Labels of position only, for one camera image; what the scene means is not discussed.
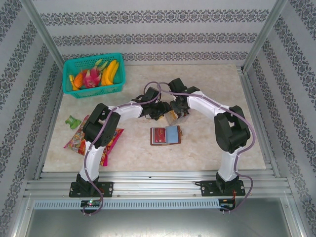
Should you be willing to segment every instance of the snack bag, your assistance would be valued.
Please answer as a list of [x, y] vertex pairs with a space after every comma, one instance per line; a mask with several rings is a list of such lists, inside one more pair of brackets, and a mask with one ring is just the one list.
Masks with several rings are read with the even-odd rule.
[[[87, 115], [82, 124], [80, 125], [79, 129], [72, 137], [72, 139], [64, 146], [65, 149], [71, 149], [74, 152], [77, 152], [84, 156], [85, 154], [85, 139], [83, 133], [83, 126], [87, 122], [89, 115]], [[117, 128], [115, 130], [114, 136], [112, 140], [108, 143], [108, 145], [104, 148], [104, 151], [101, 156], [100, 165], [107, 166], [108, 165], [108, 155], [110, 154], [111, 150], [113, 149], [114, 145], [118, 141], [119, 137], [121, 136], [124, 129]]]

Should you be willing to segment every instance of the patterned wallpaper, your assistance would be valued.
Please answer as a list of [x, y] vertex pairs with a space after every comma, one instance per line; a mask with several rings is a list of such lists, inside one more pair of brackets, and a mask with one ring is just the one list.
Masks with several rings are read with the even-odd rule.
[[25, 180], [33, 179], [61, 73], [18, 0], [0, 3], [0, 237], [8, 234]]
[[289, 0], [248, 76], [278, 168], [316, 236], [316, 1]]
[[35, 0], [65, 60], [110, 52], [126, 64], [242, 65], [276, 0]]

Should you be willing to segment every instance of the marble surface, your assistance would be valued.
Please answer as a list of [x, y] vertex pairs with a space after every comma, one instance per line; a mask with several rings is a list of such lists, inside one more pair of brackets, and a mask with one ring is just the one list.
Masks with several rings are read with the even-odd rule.
[[[228, 106], [242, 107], [251, 120], [235, 65], [169, 65], [126, 66], [126, 84], [123, 91], [102, 96], [76, 99], [64, 94], [57, 122], [53, 131], [44, 172], [79, 171], [83, 156], [64, 149], [77, 129], [71, 130], [65, 120], [69, 115], [83, 120], [98, 103], [119, 105], [142, 94], [150, 81], [170, 82], [181, 78], [187, 86], [196, 86], [207, 96]], [[162, 101], [171, 101], [171, 95], [163, 94]], [[168, 126], [165, 118], [158, 121], [134, 118], [118, 124], [124, 132], [109, 155], [107, 167], [101, 171], [175, 171], [217, 170], [222, 150], [215, 141], [214, 121], [197, 111], [185, 123], [181, 144], [150, 146], [150, 128]], [[239, 169], [265, 169], [258, 142], [253, 149], [239, 159]]]

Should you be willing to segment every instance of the card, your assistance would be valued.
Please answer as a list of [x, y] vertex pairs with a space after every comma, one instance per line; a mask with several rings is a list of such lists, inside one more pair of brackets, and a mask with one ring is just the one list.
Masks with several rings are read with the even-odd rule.
[[154, 128], [154, 138], [156, 143], [165, 143], [166, 142], [166, 129], [163, 127]]

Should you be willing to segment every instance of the teal plastic basket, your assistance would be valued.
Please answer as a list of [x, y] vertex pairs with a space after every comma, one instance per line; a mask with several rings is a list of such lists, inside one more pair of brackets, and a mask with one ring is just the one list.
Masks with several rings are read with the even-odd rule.
[[[81, 71], [85, 69], [93, 68], [94, 64], [102, 59], [100, 65], [108, 61], [108, 65], [113, 60], [119, 62], [119, 67], [117, 73], [114, 77], [114, 85], [98, 86], [95, 88], [85, 88], [80, 90], [73, 90], [71, 82], [69, 80], [69, 75], [74, 75], [74, 77]], [[66, 94], [70, 94], [76, 98], [84, 98], [95, 95], [104, 95], [114, 92], [120, 92], [123, 90], [123, 85], [126, 82], [125, 66], [123, 57], [120, 53], [103, 54], [92, 57], [76, 58], [65, 62], [64, 74], [63, 74], [63, 91]]]

